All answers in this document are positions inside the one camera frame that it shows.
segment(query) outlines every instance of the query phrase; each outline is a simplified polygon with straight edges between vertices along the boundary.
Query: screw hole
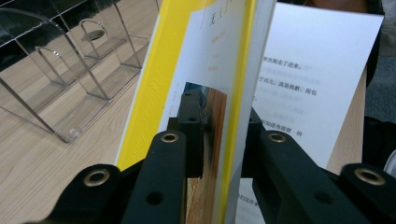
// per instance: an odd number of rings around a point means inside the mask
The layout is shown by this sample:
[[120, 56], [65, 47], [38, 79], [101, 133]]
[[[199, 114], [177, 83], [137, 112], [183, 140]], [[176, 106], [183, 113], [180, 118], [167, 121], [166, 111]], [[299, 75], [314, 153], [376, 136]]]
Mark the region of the screw hole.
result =
[[273, 141], [273, 142], [278, 142], [278, 143], [281, 143], [281, 142], [286, 141], [286, 137], [283, 136], [283, 135], [280, 134], [280, 133], [270, 133], [270, 134], [268, 135], [268, 138], [269, 138], [271, 141]]
[[173, 143], [178, 140], [178, 136], [175, 133], [166, 133], [161, 137], [161, 140], [165, 143]]
[[355, 176], [357, 176], [360, 180], [376, 186], [381, 186], [385, 184], [385, 179], [377, 172], [366, 168], [359, 168], [355, 170]]
[[84, 184], [87, 187], [101, 186], [110, 178], [108, 170], [94, 170], [87, 174], [84, 178]]

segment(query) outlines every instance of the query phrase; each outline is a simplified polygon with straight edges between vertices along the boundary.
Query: open book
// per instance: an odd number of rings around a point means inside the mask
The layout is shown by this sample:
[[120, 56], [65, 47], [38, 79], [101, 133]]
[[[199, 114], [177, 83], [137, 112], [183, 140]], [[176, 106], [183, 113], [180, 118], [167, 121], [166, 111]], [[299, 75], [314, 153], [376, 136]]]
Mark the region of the open book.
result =
[[234, 222], [248, 119], [274, 8], [274, 0], [163, 2], [116, 164], [122, 170], [144, 159], [152, 137], [177, 117], [182, 93], [200, 89], [210, 126], [204, 175], [192, 183], [204, 194], [195, 218], [202, 223]]

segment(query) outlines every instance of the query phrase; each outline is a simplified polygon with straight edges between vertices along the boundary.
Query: book page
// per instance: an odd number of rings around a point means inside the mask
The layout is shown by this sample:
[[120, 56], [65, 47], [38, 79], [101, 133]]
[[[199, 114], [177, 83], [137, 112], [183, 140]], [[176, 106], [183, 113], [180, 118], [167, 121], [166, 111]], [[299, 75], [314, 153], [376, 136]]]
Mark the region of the book page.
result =
[[188, 212], [189, 223], [234, 218], [229, 193], [238, 192], [251, 87], [274, 5], [274, 0], [163, 2], [116, 163], [124, 169], [144, 159], [152, 136], [177, 117], [184, 92], [199, 89], [201, 114], [190, 119], [204, 127], [205, 165], [203, 177], [189, 182], [202, 199]]
[[[253, 107], [326, 167], [382, 17], [276, 4]], [[236, 223], [263, 223], [242, 179]]]

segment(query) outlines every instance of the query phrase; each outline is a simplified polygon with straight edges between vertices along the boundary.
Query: yellow book cover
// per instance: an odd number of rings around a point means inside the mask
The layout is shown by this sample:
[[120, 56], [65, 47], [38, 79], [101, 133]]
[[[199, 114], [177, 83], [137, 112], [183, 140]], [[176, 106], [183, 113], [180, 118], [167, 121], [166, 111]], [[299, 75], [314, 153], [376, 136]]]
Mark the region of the yellow book cover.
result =
[[121, 170], [144, 159], [177, 117], [182, 93], [200, 89], [210, 128], [201, 213], [188, 223], [233, 222], [248, 119], [275, 0], [164, 0], [120, 143]]

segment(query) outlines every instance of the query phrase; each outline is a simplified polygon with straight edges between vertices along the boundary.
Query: transparent plastic divider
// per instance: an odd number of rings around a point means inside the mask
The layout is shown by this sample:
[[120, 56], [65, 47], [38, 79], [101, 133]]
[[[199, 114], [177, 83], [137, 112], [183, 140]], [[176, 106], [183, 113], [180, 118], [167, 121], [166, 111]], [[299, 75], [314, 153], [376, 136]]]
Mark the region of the transparent plastic divider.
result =
[[[15, 63], [1, 72], [0, 106], [66, 143], [73, 142], [110, 98], [55, 22], [18, 9], [0, 8], [0, 25], [27, 54], [20, 63], [34, 65], [16, 69], [12, 67], [19, 63]], [[43, 72], [55, 76], [49, 78]], [[52, 81], [64, 81], [64, 74], [74, 76], [76, 85]]]
[[119, 66], [101, 83], [102, 88], [113, 99], [134, 77], [140, 73], [140, 69], [131, 66]]
[[[118, 1], [115, 5], [128, 36], [134, 43], [137, 59], [143, 64], [149, 48], [149, 41], [152, 38], [155, 21], [160, 11], [161, 1], [128, 0]], [[132, 60], [134, 58], [129, 58], [126, 62], [130, 63]]]
[[[120, 16], [120, 11], [117, 5], [112, 0], [41, 0], [43, 10], [38, 7], [32, 7], [31, 10], [34, 13], [45, 15], [51, 18], [55, 16], [60, 18], [63, 22], [64, 27], [68, 30], [69, 36], [72, 36], [72, 41], [75, 46], [78, 47], [79, 52], [83, 55], [83, 60], [86, 62], [88, 67], [97, 65], [105, 62], [106, 57], [114, 53], [117, 56], [119, 67], [114, 68], [113, 71], [108, 71], [108, 77], [101, 79], [98, 74], [94, 74], [96, 79], [99, 80], [100, 85], [104, 86], [105, 91], [109, 91], [108, 98], [115, 96], [114, 92], [119, 92], [134, 76], [139, 74], [139, 70], [145, 59], [149, 41], [144, 37], [131, 38], [128, 36], [128, 32], [124, 25], [124, 21]], [[26, 5], [29, 5], [29, 1], [26, 0], [14, 0], [9, 2], [7, 5], [13, 7], [20, 7], [29, 9]], [[134, 43], [137, 45], [138, 51], [135, 50]], [[31, 54], [33, 60], [37, 62], [44, 62], [43, 60], [36, 60], [35, 55]], [[69, 57], [66, 55], [60, 55], [60, 58]], [[70, 69], [63, 70], [56, 67], [48, 67], [41, 65], [40, 67], [50, 70], [56, 77], [61, 77], [62, 81], [69, 85], [73, 82], [70, 79], [71, 72], [75, 71], [76, 76], [81, 75], [81, 71], [84, 71], [84, 67], [77, 67], [78, 64], [70, 65]], [[123, 66], [131, 66], [130, 74], [128, 78], [125, 78], [125, 68]], [[119, 88], [117, 90], [108, 90], [106, 87], [114, 86]], [[87, 91], [91, 94], [97, 95], [100, 89], [87, 86]]]
[[[76, 3], [74, 0], [69, 0], [65, 1], [66, 3]], [[1, 7], [6, 7], [6, 8], [15, 8], [15, 9], [20, 9], [23, 11], [31, 12], [36, 15], [42, 16], [44, 18], [47, 18], [49, 21], [60, 21], [61, 23], [63, 22], [62, 18], [59, 18], [59, 14], [52, 5], [50, 0], [40, 0], [40, 1], [32, 1], [32, 0], [10, 0], [6, 3], [4, 3]], [[98, 63], [97, 59], [94, 58], [88, 58], [88, 57], [83, 57], [85, 63], [92, 68]]]

